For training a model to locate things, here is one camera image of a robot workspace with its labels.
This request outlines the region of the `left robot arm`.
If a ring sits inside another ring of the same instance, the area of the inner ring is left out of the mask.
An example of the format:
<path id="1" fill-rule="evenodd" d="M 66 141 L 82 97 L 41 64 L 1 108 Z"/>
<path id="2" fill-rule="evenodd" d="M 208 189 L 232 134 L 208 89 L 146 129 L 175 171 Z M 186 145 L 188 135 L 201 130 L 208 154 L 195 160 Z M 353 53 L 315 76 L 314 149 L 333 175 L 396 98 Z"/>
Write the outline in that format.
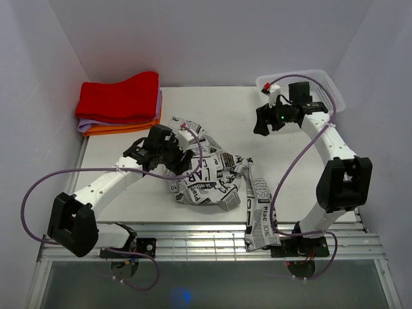
<path id="1" fill-rule="evenodd" d="M 60 193 L 53 202 L 47 235 L 82 258 L 94 248 L 112 248 L 122 257 L 136 251 L 136 232 L 119 223 L 97 223 L 102 211 L 130 185 L 163 165 L 172 179 L 186 176 L 198 145 L 197 134 L 183 126 L 174 131 L 155 125 L 146 137 L 127 148 L 113 167 L 103 169 L 95 181 L 72 194 Z"/>

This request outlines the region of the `newspaper print trousers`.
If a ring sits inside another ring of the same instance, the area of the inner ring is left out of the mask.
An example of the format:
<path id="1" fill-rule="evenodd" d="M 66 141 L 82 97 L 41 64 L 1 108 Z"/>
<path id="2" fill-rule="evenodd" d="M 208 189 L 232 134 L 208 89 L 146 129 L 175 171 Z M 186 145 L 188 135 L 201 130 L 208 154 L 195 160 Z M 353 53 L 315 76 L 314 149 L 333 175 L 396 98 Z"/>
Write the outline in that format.
<path id="1" fill-rule="evenodd" d="M 271 226 L 276 222 L 276 214 L 270 214 L 272 194 L 253 159 L 226 152 L 201 125 L 190 120 L 172 117 L 168 126 L 174 132 L 189 127 L 201 144 L 201 148 L 191 145 L 194 156 L 187 173 L 197 167 L 199 159 L 202 159 L 201 169 L 187 178 L 168 181 L 175 200 L 186 205 L 218 205 L 228 212 L 240 206 L 239 190 L 244 183 L 246 251 L 280 245 L 279 236 Z"/>

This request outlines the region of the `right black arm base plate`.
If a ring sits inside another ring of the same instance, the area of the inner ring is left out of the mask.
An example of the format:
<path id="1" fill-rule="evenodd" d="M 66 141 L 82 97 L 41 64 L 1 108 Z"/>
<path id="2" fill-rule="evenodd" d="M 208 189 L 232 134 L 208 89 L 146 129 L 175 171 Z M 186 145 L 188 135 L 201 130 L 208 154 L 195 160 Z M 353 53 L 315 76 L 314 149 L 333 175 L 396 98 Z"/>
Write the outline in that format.
<path id="1" fill-rule="evenodd" d="M 280 245 L 269 246 L 272 258 L 308 257 L 327 258 L 330 255 L 326 238 L 292 237 L 281 239 Z"/>

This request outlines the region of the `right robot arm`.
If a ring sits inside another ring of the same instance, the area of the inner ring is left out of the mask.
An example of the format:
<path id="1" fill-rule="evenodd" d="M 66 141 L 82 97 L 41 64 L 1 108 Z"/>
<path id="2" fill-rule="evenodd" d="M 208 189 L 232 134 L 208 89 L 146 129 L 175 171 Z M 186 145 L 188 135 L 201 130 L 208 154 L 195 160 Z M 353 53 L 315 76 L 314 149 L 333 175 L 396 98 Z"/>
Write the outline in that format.
<path id="1" fill-rule="evenodd" d="M 332 112 L 325 103 L 313 100 L 309 82 L 289 84 L 288 98 L 274 83 L 265 84 L 261 91 L 268 102 L 256 110 L 254 133 L 267 136 L 295 123 L 310 138 L 324 164 L 315 190 L 316 203 L 290 235 L 292 251 L 305 256 L 338 218 L 366 203 L 373 164 L 346 145 L 332 122 Z"/>

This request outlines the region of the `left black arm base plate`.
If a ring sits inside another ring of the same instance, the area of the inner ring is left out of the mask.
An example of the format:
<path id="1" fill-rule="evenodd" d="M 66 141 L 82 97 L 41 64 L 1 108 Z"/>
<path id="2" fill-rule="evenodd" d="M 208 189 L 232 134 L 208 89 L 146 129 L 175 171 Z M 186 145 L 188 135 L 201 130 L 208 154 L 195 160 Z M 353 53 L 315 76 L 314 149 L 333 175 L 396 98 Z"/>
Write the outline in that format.
<path id="1" fill-rule="evenodd" d="M 137 252 L 154 258 L 156 256 L 156 243 L 156 238 L 135 238 L 127 241 L 122 248 L 111 248 L 112 250 L 120 251 L 120 253 L 112 252 L 105 248 L 100 250 L 99 257 L 108 259 L 134 258 L 135 256 L 127 252 Z"/>

